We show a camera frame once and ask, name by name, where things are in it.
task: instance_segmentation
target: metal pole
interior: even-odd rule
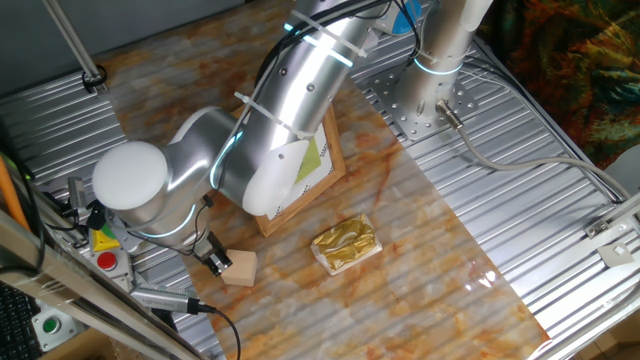
[[[35,268],[39,240],[0,211],[0,253],[7,261]],[[63,240],[52,238],[59,249],[45,247],[42,273],[37,276],[7,272],[0,280],[58,308],[96,330],[152,359],[202,359],[198,351],[150,311],[115,285],[87,260],[68,251]]]
[[[53,18],[53,21],[58,26],[58,29],[60,29],[60,32],[62,33],[64,39],[67,41],[67,44],[69,44],[71,51],[73,51],[73,54],[78,59],[78,62],[80,62],[80,66],[82,66],[82,69],[86,74],[85,80],[89,83],[101,80],[102,76],[100,75],[98,67],[93,63],[91,56],[82,44],[82,41],[73,28],[73,25],[71,25],[69,18],[67,18],[67,15],[62,10],[62,7],[60,7],[60,3],[58,3],[58,0],[42,0],[42,2],[47,8],[47,11],[49,11],[49,14]],[[97,85],[94,88],[96,89],[98,94],[104,94],[107,92],[107,88],[104,84]]]

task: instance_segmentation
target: gold foil package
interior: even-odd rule
[[[333,276],[382,251],[382,244],[366,215],[334,226],[311,243],[316,260]]]

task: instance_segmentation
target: colorful fabric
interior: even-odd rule
[[[640,1],[495,0],[479,35],[597,166],[640,144]]]

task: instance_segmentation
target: orange tube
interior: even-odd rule
[[[7,202],[7,207],[9,208],[9,213],[13,217],[13,219],[23,228],[27,229],[27,231],[31,231],[29,229],[29,223],[27,223],[27,219],[24,217],[24,213],[22,212],[22,206],[20,206],[20,200],[18,200],[18,194],[16,194],[16,188],[13,186],[13,182],[11,181],[11,176],[9,175],[9,170],[7,170],[7,164],[5,164],[4,159],[0,155],[0,190],[2,190],[2,194],[4,194],[4,199]]]

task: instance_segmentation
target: green button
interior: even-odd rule
[[[60,329],[60,320],[56,317],[48,318],[44,324],[42,324],[42,330],[47,334],[53,334]]]

